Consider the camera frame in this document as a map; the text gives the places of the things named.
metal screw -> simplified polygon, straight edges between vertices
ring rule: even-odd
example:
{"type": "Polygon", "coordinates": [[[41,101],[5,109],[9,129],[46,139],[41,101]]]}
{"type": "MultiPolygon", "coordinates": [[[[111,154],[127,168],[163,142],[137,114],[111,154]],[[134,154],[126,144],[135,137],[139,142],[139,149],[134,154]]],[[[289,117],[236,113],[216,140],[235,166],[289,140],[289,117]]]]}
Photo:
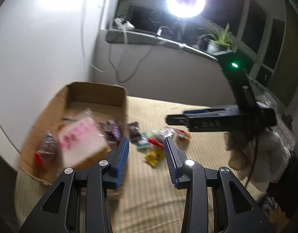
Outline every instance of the metal screw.
{"type": "Polygon", "coordinates": [[[64,170],[64,172],[65,172],[66,174],[71,174],[71,173],[73,172],[73,169],[72,169],[71,167],[68,167],[68,168],[66,168],[66,169],[64,170]]]}
{"type": "Polygon", "coordinates": [[[221,167],[221,168],[220,168],[220,171],[221,171],[222,173],[229,173],[230,170],[229,170],[229,168],[227,168],[227,167],[224,166],[224,167],[221,167]]]}
{"type": "Polygon", "coordinates": [[[187,159],[187,160],[185,161],[185,163],[186,163],[187,166],[193,166],[193,165],[194,165],[194,161],[191,160],[191,159],[187,159]]]}
{"type": "Polygon", "coordinates": [[[99,162],[99,165],[100,166],[106,166],[106,165],[108,165],[108,161],[107,160],[102,160],[102,161],[99,162]]]}

ring light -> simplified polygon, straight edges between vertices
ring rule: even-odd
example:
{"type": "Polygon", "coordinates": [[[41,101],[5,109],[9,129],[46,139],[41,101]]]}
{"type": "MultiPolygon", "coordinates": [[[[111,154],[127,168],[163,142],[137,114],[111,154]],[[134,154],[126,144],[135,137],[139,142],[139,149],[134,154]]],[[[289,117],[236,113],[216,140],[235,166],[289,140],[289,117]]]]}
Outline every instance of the ring light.
{"type": "Polygon", "coordinates": [[[177,0],[166,0],[167,6],[172,14],[177,17],[195,17],[205,7],[205,0],[196,0],[194,6],[180,4],[177,0]]]}

cardboard box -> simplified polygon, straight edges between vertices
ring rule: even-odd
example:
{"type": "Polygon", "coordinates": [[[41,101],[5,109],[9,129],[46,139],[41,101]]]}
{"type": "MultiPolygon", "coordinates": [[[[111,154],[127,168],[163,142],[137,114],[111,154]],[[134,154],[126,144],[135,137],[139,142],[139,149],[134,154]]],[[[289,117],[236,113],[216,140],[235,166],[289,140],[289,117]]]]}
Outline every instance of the cardboard box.
{"type": "MultiPolygon", "coordinates": [[[[105,122],[110,119],[122,125],[123,136],[127,136],[126,97],[125,88],[116,85],[74,82],[64,86],[49,102],[31,128],[22,148],[20,168],[33,179],[45,185],[51,185],[63,170],[59,157],[51,169],[41,171],[35,164],[34,152],[47,130],[55,135],[55,131],[62,123],[62,118],[70,118],[70,116],[77,115],[87,108],[92,110],[95,121],[105,122]]],[[[74,168],[79,170],[90,167],[105,159],[109,151],[110,147],[106,146],[94,157],[81,162],[74,168]]]]}

green plant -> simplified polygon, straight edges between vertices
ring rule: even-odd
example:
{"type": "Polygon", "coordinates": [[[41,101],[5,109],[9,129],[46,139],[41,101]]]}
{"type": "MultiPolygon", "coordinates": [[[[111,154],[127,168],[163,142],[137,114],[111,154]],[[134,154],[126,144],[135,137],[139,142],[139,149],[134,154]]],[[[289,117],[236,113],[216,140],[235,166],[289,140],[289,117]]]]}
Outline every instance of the green plant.
{"type": "Polygon", "coordinates": [[[232,40],[229,38],[229,34],[232,32],[229,31],[230,25],[227,23],[227,26],[224,30],[218,31],[218,29],[215,27],[216,32],[209,31],[209,33],[205,33],[201,36],[198,37],[198,39],[202,39],[206,36],[211,36],[213,38],[213,42],[216,43],[217,45],[223,46],[227,49],[231,49],[233,46],[232,40]]]}

candy wrapper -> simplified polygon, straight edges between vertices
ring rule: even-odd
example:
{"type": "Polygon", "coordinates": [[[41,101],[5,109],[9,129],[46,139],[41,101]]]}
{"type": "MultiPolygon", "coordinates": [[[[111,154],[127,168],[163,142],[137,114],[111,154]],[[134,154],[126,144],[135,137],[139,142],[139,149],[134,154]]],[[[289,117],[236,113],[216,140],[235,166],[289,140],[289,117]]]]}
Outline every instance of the candy wrapper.
{"type": "Polygon", "coordinates": [[[160,147],[155,147],[153,151],[146,155],[146,163],[152,167],[156,167],[163,158],[165,158],[164,150],[160,147]]]}
{"type": "Polygon", "coordinates": [[[40,142],[35,152],[36,164],[41,169],[49,169],[55,160],[56,155],[60,152],[59,142],[54,138],[50,131],[47,131],[44,139],[40,142]]]}
{"type": "Polygon", "coordinates": [[[158,140],[156,140],[154,138],[149,138],[148,142],[157,146],[157,147],[160,147],[161,149],[164,149],[164,144],[160,143],[158,140]]]}
{"type": "Polygon", "coordinates": [[[106,135],[106,139],[111,149],[117,149],[122,137],[121,126],[116,124],[113,120],[108,120],[106,123],[100,123],[100,125],[106,135]]]}
{"type": "Polygon", "coordinates": [[[190,142],[191,134],[184,130],[176,130],[176,139],[182,140],[184,142],[190,142]]]}
{"type": "Polygon", "coordinates": [[[172,137],[176,133],[176,129],[165,126],[162,130],[155,129],[152,131],[152,138],[157,140],[159,143],[164,144],[164,140],[167,137],[172,137]]]}
{"type": "Polygon", "coordinates": [[[139,128],[138,122],[129,123],[128,132],[132,143],[137,143],[139,140],[141,140],[142,136],[140,134],[140,128],[139,128]]]}
{"type": "Polygon", "coordinates": [[[90,109],[74,119],[58,133],[64,168],[91,165],[97,157],[103,157],[108,147],[106,136],[90,109]]]}
{"type": "Polygon", "coordinates": [[[146,152],[147,148],[150,147],[150,143],[145,132],[141,133],[142,138],[137,143],[137,150],[140,152],[146,152]]]}

